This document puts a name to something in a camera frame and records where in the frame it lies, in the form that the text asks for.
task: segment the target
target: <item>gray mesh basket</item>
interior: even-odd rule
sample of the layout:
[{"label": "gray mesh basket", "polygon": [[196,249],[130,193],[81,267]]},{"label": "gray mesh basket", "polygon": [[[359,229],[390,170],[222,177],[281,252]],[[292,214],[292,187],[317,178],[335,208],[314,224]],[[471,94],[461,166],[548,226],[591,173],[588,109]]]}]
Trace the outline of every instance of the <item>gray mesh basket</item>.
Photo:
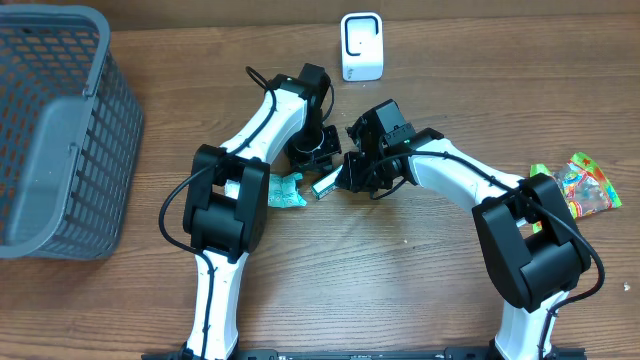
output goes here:
[{"label": "gray mesh basket", "polygon": [[81,6],[0,5],[0,258],[115,250],[142,111]]}]

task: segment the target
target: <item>green wrapper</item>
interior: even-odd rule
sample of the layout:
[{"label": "green wrapper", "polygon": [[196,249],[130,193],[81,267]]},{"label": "green wrapper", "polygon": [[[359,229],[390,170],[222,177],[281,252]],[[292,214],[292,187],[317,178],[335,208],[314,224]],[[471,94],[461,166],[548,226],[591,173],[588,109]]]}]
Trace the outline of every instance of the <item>green wrapper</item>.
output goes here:
[{"label": "green wrapper", "polygon": [[[540,173],[556,180],[574,219],[622,205],[600,166],[585,153],[575,153],[558,172],[552,173],[544,164],[531,166],[531,176]],[[534,232],[541,228],[540,223],[533,225]]]}]

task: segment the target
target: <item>black cable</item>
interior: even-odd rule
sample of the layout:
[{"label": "black cable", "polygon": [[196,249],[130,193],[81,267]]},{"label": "black cable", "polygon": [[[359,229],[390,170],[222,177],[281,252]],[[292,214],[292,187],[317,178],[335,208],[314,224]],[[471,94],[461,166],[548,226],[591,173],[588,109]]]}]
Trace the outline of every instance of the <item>black cable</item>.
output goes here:
[{"label": "black cable", "polygon": [[329,89],[331,89],[331,104],[329,105],[329,108],[327,109],[327,113],[324,114],[324,116],[322,117],[322,122],[324,123],[325,120],[327,120],[329,118],[329,116],[331,115],[331,111],[333,110],[333,102],[336,99],[336,94],[333,91],[333,84],[329,83]]},{"label": "black cable", "polygon": [[480,175],[481,177],[483,177],[485,180],[487,180],[490,184],[495,185],[507,192],[512,192],[512,193],[516,193],[521,199],[523,199],[529,206],[531,206],[534,210],[544,214],[545,216],[547,216],[549,219],[555,221],[557,224],[559,224],[560,226],[562,226],[563,228],[565,228],[567,231],[569,231],[569,233],[571,233],[571,235],[577,240],[579,241],[589,252],[589,255],[593,258],[594,263],[596,264],[596,268],[598,269],[598,280],[596,281],[596,284],[589,290],[572,296],[568,299],[562,300],[560,302],[558,302],[557,304],[551,306],[549,308],[549,310],[547,311],[547,316],[545,318],[545,322],[544,322],[544,326],[542,328],[542,333],[540,335],[540,341],[538,343],[538,355],[540,360],[544,359],[544,342],[545,339],[547,337],[547,334],[549,333],[549,327],[551,326],[551,318],[554,316],[557,316],[557,311],[567,305],[567,304],[571,304],[574,303],[576,301],[580,301],[583,299],[586,299],[592,295],[594,295],[595,293],[597,293],[601,288],[602,285],[604,284],[604,279],[605,279],[605,270],[604,270],[604,264],[602,263],[602,259],[600,259],[600,256],[598,255],[598,253],[596,252],[596,250],[591,246],[591,244],[589,244],[587,242],[587,240],[580,235],[576,230],[574,230],[571,226],[569,226],[569,224],[565,223],[564,221],[560,220],[557,216],[555,216],[554,214],[552,214],[549,210],[545,209],[544,207],[542,207],[542,205],[538,204],[537,202],[535,202],[533,199],[525,196],[524,194],[520,193],[520,192],[516,192],[515,189],[511,188],[510,186],[505,185],[504,183],[498,181],[494,176],[491,176],[489,174],[487,174],[485,171],[483,171],[482,169],[478,168],[476,165],[472,164],[471,162],[467,161],[464,158],[461,158],[459,156],[456,155],[452,155],[449,154],[447,152],[437,152],[437,151],[412,151],[412,152],[407,152],[407,153],[403,153],[403,154],[397,154],[397,155],[391,155],[388,157],[385,157],[384,159],[377,161],[376,163],[374,163],[373,165],[371,165],[369,168],[367,168],[367,170],[365,171],[365,174],[367,172],[369,172],[369,175],[367,177],[367,180],[365,182],[364,187],[366,188],[367,185],[369,185],[369,183],[371,182],[371,179],[373,178],[375,169],[392,160],[396,160],[396,159],[401,159],[401,158],[408,158],[410,156],[435,156],[435,157],[442,157],[444,159],[451,159],[454,160],[464,166],[466,166],[467,168],[471,169],[473,172],[475,172],[476,174]]},{"label": "black cable", "polygon": [[185,245],[185,244],[179,242],[178,240],[174,239],[171,235],[169,235],[169,233],[167,232],[167,229],[165,227],[165,224],[164,224],[164,218],[165,218],[165,215],[167,213],[167,209],[169,208],[169,205],[171,205],[171,202],[180,193],[180,191],[184,190],[184,188],[187,187],[187,185],[189,185],[198,176],[201,176],[202,174],[204,174],[207,171],[215,169],[218,165],[223,164],[225,161],[230,159],[232,156],[238,154],[244,148],[249,146],[249,144],[253,141],[253,139],[255,139],[256,136],[258,136],[258,134],[262,131],[262,129],[264,129],[264,127],[267,125],[267,123],[269,122],[271,117],[273,117],[273,114],[276,112],[276,106],[278,104],[277,99],[276,99],[276,93],[273,90],[273,88],[271,88],[271,85],[269,84],[269,81],[267,81],[262,75],[260,75],[260,73],[255,71],[250,66],[247,66],[245,68],[245,71],[247,72],[247,74],[249,75],[251,80],[253,80],[261,88],[263,88],[265,91],[268,91],[271,94],[271,109],[269,109],[269,113],[267,114],[265,119],[262,121],[262,123],[260,123],[260,125],[251,133],[251,135],[249,135],[249,137],[247,137],[240,144],[240,146],[238,146],[234,150],[232,150],[232,151],[228,152],[227,154],[225,154],[222,157],[222,159],[220,159],[219,162],[207,165],[207,166],[203,167],[202,169],[198,170],[197,172],[191,174],[182,183],[180,183],[180,185],[178,185],[175,189],[173,189],[173,191],[165,199],[164,203],[162,203],[162,206],[160,207],[160,213],[158,215],[158,227],[160,228],[160,233],[162,234],[162,236],[170,244],[172,244],[172,245],[174,245],[174,246],[176,246],[176,247],[178,247],[178,248],[180,248],[180,249],[182,249],[184,251],[188,251],[188,252],[190,252],[192,254],[195,254],[196,256],[200,256],[205,261],[205,263],[207,264],[207,267],[208,267],[208,273],[210,274],[210,276],[209,276],[209,293],[208,293],[208,296],[207,296],[207,305],[206,305],[206,310],[205,310],[204,328],[202,329],[203,339],[202,339],[202,351],[200,352],[200,358],[201,359],[206,359],[205,354],[206,354],[206,350],[207,350],[207,340],[208,340],[208,337],[209,337],[209,327],[210,327],[210,325],[209,325],[209,315],[210,314],[209,313],[211,311],[211,301],[213,299],[213,280],[214,280],[215,269],[213,268],[213,264],[211,263],[211,260],[209,260],[209,258],[206,257],[203,254],[203,251],[197,250],[197,249],[192,248],[191,246]]},{"label": "black cable", "polygon": [[196,254],[196,256],[200,256],[205,263],[207,263],[207,272],[209,273],[209,292],[207,294],[207,308],[204,311],[204,326],[202,328],[202,350],[200,350],[200,358],[206,360],[205,354],[207,352],[207,340],[209,340],[209,316],[211,315],[211,301],[213,300],[213,280],[215,276],[215,270],[213,269],[213,264],[208,257],[204,256],[204,254]]},{"label": "black cable", "polygon": [[369,193],[369,199],[371,199],[371,200],[380,200],[380,199],[383,199],[383,198],[385,198],[385,197],[387,197],[387,196],[389,196],[389,195],[393,194],[394,192],[396,192],[396,190],[400,189],[400,187],[401,187],[402,185],[404,185],[404,183],[406,183],[406,182],[407,182],[407,179],[402,179],[402,180],[401,180],[398,184],[396,184],[396,186],[394,186],[391,190],[387,191],[386,193],[384,193],[384,194],[382,194],[382,195],[380,195],[380,196],[376,196],[376,197],[374,197],[374,196],[373,196],[374,192],[372,191],[372,192],[370,192],[370,193]]}]

